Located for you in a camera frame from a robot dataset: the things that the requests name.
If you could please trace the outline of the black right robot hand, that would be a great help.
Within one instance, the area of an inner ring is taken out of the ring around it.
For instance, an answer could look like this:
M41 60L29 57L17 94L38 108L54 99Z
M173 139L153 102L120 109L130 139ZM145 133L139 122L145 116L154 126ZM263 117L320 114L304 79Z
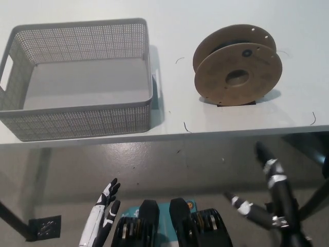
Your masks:
M298 205L280 161L262 142L255 144L255 153L265 174L273 212L269 213L265 208L230 192L224 192L224 196L249 221L268 231L277 229L281 234L280 246L312 246L302 232Z

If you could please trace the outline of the white and black left hand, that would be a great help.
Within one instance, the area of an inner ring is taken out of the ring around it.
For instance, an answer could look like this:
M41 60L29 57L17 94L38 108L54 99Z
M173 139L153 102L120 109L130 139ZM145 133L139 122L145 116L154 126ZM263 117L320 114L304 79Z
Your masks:
M121 204L116 199L119 188L120 183L115 178L102 191L90 211L79 246L104 246Z

